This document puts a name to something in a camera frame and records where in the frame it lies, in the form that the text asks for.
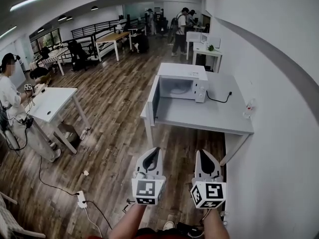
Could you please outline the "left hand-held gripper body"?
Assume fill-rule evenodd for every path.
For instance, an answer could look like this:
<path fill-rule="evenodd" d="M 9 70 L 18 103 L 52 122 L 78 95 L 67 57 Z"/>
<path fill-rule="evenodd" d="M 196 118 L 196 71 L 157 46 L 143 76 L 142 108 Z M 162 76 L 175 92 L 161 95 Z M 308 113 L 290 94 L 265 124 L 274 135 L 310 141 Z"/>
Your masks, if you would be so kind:
<path fill-rule="evenodd" d="M 148 171 L 138 167 L 132 178 L 132 194 L 139 205 L 157 205 L 163 195 L 166 177 L 163 168 Z"/>

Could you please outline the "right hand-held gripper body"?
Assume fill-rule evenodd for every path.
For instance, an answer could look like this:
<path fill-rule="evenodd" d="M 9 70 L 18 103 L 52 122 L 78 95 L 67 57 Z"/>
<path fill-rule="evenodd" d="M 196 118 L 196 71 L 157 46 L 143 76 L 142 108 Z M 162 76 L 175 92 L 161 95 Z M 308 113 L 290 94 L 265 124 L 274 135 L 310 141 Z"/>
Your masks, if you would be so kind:
<path fill-rule="evenodd" d="M 226 201 L 226 183 L 222 175 L 194 177 L 190 193 L 197 209 L 216 209 Z"/>

